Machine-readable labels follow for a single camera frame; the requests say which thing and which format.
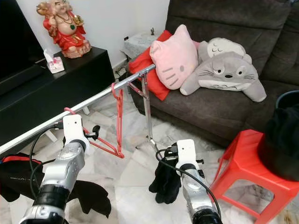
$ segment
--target red plastic stool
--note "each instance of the red plastic stool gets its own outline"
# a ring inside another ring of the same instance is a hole
[[[217,199],[223,199],[256,217],[255,224],[271,221],[299,192],[299,182],[287,181],[274,175],[260,161],[257,149],[263,135],[253,130],[240,132],[221,157],[215,180],[210,187]],[[223,160],[229,160],[228,165],[217,177]],[[251,181],[273,192],[274,199],[262,213],[259,214],[224,195],[234,182],[240,179]]]

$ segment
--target red figurine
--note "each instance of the red figurine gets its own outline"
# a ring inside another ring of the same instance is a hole
[[[82,36],[86,34],[83,20],[72,13],[72,7],[67,0],[50,0],[42,2],[36,11],[45,16],[43,26],[53,37],[65,57],[77,58],[90,51],[88,40]]]

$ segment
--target hello kitty pillow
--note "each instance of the hello kitty pillow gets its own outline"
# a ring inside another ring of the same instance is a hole
[[[180,25],[167,41],[154,41],[149,55],[160,81],[171,90],[179,89],[198,67],[197,49],[185,25]]]

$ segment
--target black cloth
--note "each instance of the black cloth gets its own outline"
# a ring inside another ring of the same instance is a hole
[[[276,150],[299,159],[299,104],[278,108],[266,126],[266,140]]]
[[[39,163],[34,161],[35,168]],[[29,161],[7,161],[0,164],[0,195],[8,202],[13,202],[19,198],[20,194],[34,199],[30,190],[31,169]],[[41,166],[36,172],[36,178],[40,184],[43,180],[44,173]],[[35,181],[33,182],[35,192],[38,192]],[[79,199],[82,211],[88,214],[90,209],[109,217],[111,212],[111,203],[108,192],[101,186],[86,181],[76,181],[73,191],[69,196],[71,201]]]
[[[174,167],[178,162],[178,160],[167,161],[165,158],[162,160]],[[166,204],[173,203],[177,199],[179,188],[182,186],[181,177],[174,169],[165,166],[161,162],[158,164],[155,175],[155,180],[150,185],[149,191],[157,193],[156,202]]]

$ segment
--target tissue box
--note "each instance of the tissue box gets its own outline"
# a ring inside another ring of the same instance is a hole
[[[48,69],[51,71],[52,74],[64,70],[64,64],[61,60],[61,57],[54,57],[53,61],[47,63]]]

